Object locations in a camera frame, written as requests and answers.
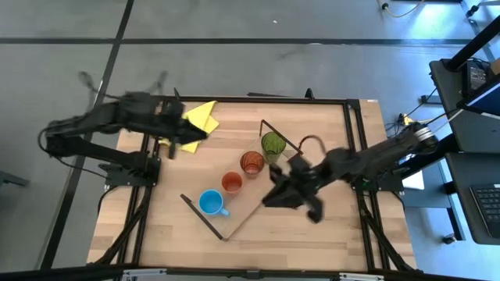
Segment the green glass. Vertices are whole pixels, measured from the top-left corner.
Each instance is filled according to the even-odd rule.
[[[274,132],[266,133],[260,144],[262,145],[264,161],[268,164],[276,162],[287,146],[287,143]]]

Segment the yellow cloth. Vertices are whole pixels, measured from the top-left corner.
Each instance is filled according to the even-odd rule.
[[[192,110],[185,112],[182,117],[188,119],[189,122],[204,130],[206,133],[211,133],[219,126],[219,122],[210,116],[210,112],[212,112],[215,104],[216,101],[207,102],[204,105],[200,105],[197,108],[193,108]],[[197,140],[190,144],[181,146],[180,149],[190,153],[195,153],[199,143],[200,140]],[[160,144],[169,145],[169,142],[168,140],[161,140]]]

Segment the keyboard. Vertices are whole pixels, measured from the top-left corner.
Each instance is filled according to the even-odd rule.
[[[472,186],[470,191],[491,237],[500,238],[500,184]]]

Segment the cup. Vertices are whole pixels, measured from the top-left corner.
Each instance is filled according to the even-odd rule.
[[[222,177],[222,188],[229,194],[236,194],[243,185],[243,179],[236,172],[228,172]]]
[[[260,144],[262,146],[264,161],[268,164],[276,162],[287,146],[287,143],[274,132],[266,133],[262,137]]]
[[[257,176],[264,168],[264,157],[257,151],[246,152],[240,158],[240,167],[247,176]]]
[[[229,215],[229,212],[224,208],[222,194],[217,190],[205,190],[200,195],[199,206],[207,215]]]

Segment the gray floor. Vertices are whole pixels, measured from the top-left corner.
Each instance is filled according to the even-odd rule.
[[[0,9],[0,37],[114,37],[125,3],[5,0]],[[397,13],[413,5],[391,2]],[[498,8],[481,8],[474,19],[483,27],[498,12]],[[473,35],[460,5],[428,3],[395,20],[380,13],[376,0],[143,0],[134,4],[125,32],[125,37],[463,39]],[[176,87],[186,95],[244,95],[254,91],[298,97],[311,87],[317,97],[378,99],[389,123],[400,112],[417,106],[420,95],[434,89],[428,76],[429,61],[449,58],[459,48],[128,45],[120,49],[109,93],[145,89],[159,71],[167,70],[167,94]],[[491,48],[500,55],[498,44]],[[0,44],[0,85],[4,92],[0,96],[0,169],[31,181],[29,187],[6,185],[0,190],[1,272],[38,266],[68,169],[39,151],[36,136],[50,120],[84,111],[88,93],[78,81],[77,71],[88,71],[99,81],[110,49],[110,45]],[[477,56],[484,59],[482,52]],[[425,106],[413,117],[427,119],[442,112],[441,107]],[[116,136],[95,135],[95,141],[112,147]],[[96,162],[87,161],[86,167],[97,171],[95,166]],[[83,174],[55,266],[85,263],[102,185],[101,179]],[[442,245],[437,242],[439,237],[451,231],[446,212],[408,209],[406,214],[420,269],[500,279],[500,271],[492,262],[500,257],[500,247],[479,246],[470,237]]]

